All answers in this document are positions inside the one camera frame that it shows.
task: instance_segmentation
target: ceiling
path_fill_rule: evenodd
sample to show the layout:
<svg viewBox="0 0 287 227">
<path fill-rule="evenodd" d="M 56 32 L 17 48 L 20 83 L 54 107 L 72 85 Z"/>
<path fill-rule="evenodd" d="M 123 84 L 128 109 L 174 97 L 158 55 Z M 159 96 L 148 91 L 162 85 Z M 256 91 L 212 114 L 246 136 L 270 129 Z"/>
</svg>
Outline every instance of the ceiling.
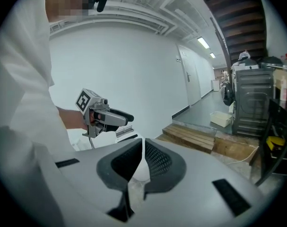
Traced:
<svg viewBox="0 0 287 227">
<path fill-rule="evenodd" d="M 103 12 L 92 10 L 89 16 L 51 23 L 50 31 L 54 35 L 71 27 L 97 22 L 133 24 L 180 41 L 219 68 L 226 65 L 226 61 L 210 17 L 212 14 L 203 0 L 108 0 Z M 201 36 L 209 49 L 197 41 Z"/>
</svg>

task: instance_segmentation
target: black baseboard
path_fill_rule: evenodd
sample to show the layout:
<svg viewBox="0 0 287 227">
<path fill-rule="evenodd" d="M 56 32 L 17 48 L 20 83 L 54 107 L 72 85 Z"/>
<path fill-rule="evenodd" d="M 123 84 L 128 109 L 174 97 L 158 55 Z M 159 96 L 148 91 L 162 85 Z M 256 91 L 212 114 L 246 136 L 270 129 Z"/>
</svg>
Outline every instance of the black baseboard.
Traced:
<svg viewBox="0 0 287 227">
<path fill-rule="evenodd" d="M 172 119 L 177 117 L 178 115 L 182 114 L 185 110 L 189 109 L 190 106 L 188 105 L 187 107 L 185 107 L 184 109 L 181 109 L 180 111 L 176 112 L 174 115 L 172 115 Z"/>
<path fill-rule="evenodd" d="M 211 89 L 206 95 L 204 95 L 201 99 L 205 98 L 208 94 L 210 94 L 214 89 Z"/>
</svg>

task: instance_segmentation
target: door handle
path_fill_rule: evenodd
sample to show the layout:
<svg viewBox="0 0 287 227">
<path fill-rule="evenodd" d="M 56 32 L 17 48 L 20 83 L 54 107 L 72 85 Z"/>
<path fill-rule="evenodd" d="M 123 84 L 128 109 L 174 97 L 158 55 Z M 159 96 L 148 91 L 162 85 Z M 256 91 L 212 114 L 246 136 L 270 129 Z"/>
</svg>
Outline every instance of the door handle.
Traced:
<svg viewBox="0 0 287 227">
<path fill-rule="evenodd" d="M 186 76 L 187 76 L 187 81 L 190 82 L 190 76 L 191 76 L 191 74 L 190 74 L 188 71 L 186 72 Z"/>
</svg>

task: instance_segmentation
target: wooden staircase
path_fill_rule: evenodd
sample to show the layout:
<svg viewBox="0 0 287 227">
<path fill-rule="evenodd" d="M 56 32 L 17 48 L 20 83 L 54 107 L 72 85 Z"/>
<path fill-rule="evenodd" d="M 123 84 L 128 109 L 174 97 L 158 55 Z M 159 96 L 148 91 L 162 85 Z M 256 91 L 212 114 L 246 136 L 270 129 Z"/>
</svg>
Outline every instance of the wooden staircase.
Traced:
<svg viewBox="0 0 287 227">
<path fill-rule="evenodd" d="M 255 139 L 231 136 L 219 131 L 215 136 L 211 136 L 177 124 L 170 124 L 162 132 L 163 134 L 157 137 L 157 140 L 196 149 L 208 154 L 216 152 L 235 160 L 247 158 L 259 145 L 259 141 Z M 250 162 L 252 157 L 253 154 L 245 162 Z"/>
<path fill-rule="evenodd" d="M 231 64 L 247 50 L 253 60 L 267 56 L 266 22 L 261 0 L 204 0 L 217 21 Z"/>
</svg>

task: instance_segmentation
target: door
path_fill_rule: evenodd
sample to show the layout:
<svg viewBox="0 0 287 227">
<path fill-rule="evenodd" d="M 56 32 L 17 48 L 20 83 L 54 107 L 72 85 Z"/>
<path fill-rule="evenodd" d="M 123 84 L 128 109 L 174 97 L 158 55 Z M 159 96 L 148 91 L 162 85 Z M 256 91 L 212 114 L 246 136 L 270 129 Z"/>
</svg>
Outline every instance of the door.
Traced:
<svg viewBox="0 0 287 227">
<path fill-rule="evenodd" d="M 185 84 L 189 105 L 193 105 L 201 99 L 199 78 L 191 51 L 183 46 L 178 46 L 183 63 Z"/>
</svg>

